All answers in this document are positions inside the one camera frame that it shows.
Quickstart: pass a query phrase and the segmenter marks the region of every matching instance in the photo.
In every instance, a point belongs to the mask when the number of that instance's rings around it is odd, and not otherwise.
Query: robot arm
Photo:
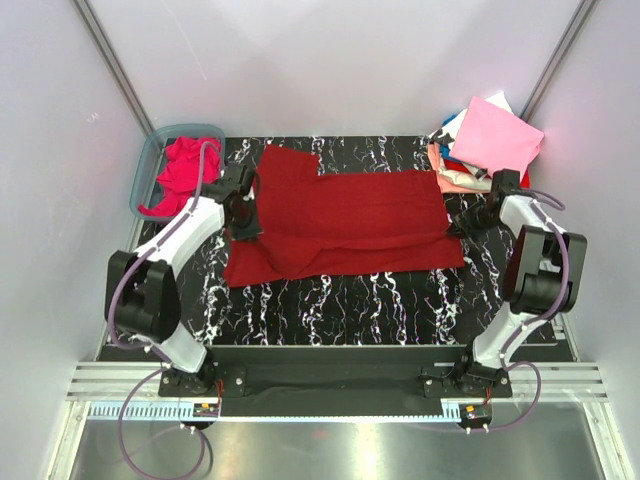
[[[505,365],[517,348],[536,328],[575,304],[587,240],[556,225],[535,196],[519,188],[519,181],[518,172],[496,172],[487,202],[462,212],[449,229],[450,235],[475,238],[502,225],[518,238],[503,283],[505,303],[441,382],[444,390],[449,385],[478,395],[492,388],[495,394],[508,386]]]
[[[180,322],[180,296],[176,278],[187,260],[215,232],[229,227],[235,240],[249,240],[261,233],[252,184],[255,172],[245,166],[228,166],[222,178],[203,185],[197,200],[184,209],[156,237],[134,252],[118,251],[109,260],[105,317],[117,301],[114,322],[118,329],[153,345],[171,360],[172,366],[189,374],[205,372],[206,348]],[[124,285],[114,292],[131,265],[152,251]],[[211,378],[201,380],[205,383]]]

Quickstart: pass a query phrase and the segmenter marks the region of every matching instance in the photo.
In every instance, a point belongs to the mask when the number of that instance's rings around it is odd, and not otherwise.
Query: black bracket
[[[587,239],[584,235],[565,232],[562,241],[569,254],[569,281],[558,311],[568,312],[578,297]],[[543,270],[540,262],[545,259],[551,261],[556,269]],[[563,269],[556,236],[541,228],[524,225],[505,273],[504,301],[509,302],[514,313],[546,312],[560,293]]]
[[[113,293],[138,255],[118,251],[109,259],[104,307],[105,319]],[[133,274],[116,306],[116,326],[127,333],[144,335],[162,343],[180,322],[180,295],[173,269],[164,260],[145,261]]]
[[[424,394],[429,398],[456,398],[513,396],[509,374],[502,368],[480,365],[473,360],[473,343],[470,343],[452,367],[422,368]]]
[[[504,199],[509,195],[530,195],[527,190],[520,189],[520,173],[515,170],[499,170],[491,181],[491,192],[487,201],[478,201],[464,212],[456,215],[447,234],[459,238],[477,239],[485,231],[502,225],[500,210]]]
[[[206,380],[202,372],[210,372]],[[217,395],[221,388],[223,398],[239,398],[244,396],[247,383],[247,369],[242,365],[218,365],[210,358],[200,372],[185,373],[171,369],[162,374],[158,395],[160,397],[210,397]]]
[[[225,227],[229,227],[233,240],[253,240],[262,233],[256,201],[245,198],[255,178],[254,169],[231,164],[226,166],[222,178],[202,186],[202,195],[224,207]]]

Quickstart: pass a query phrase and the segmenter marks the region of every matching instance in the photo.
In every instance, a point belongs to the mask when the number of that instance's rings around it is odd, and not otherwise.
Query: marble table
[[[230,138],[228,162],[257,165],[273,143],[320,155],[319,174],[429,169],[426,137]],[[451,216],[482,195],[446,194]],[[147,223],[140,243],[159,226]],[[321,276],[229,289],[230,245],[212,236],[178,277],[182,319],[211,345],[433,345],[467,343],[501,305],[514,238],[495,229],[463,242],[466,266],[430,272]],[[555,343],[550,325],[528,343]]]

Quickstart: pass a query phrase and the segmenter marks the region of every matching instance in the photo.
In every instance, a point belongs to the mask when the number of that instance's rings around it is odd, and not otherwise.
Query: plastic basket
[[[139,205],[153,208],[163,198],[162,185],[156,181],[156,177],[164,170],[167,164],[165,148],[171,145],[178,137],[190,138],[215,138],[220,140],[220,161],[224,162],[224,133],[213,125],[172,125],[163,127],[153,132],[144,143],[136,176],[133,180],[129,207],[136,217],[150,222],[169,222],[172,217],[150,217],[143,215],[138,210]]]

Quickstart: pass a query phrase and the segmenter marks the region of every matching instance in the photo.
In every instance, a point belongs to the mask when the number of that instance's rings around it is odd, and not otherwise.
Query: reflective surface
[[[496,405],[494,424],[506,423],[518,414],[515,406]],[[150,422],[126,424],[128,449],[135,452],[168,426]],[[489,435],[466,436],[453,427],[435,424],[308,423],[219,423],[205,433],[213,446],[214,463],[207,472],[205,462],[193,478],[604,478],[584,413],[577,405],[539,405],[523,425]],[[172,431],[138,450],[133,459],[148,473],[171,478],[188,471],[199,451],[196,438]],[[139,478],[121,460],[115,422],[87,423],[71,478]]]

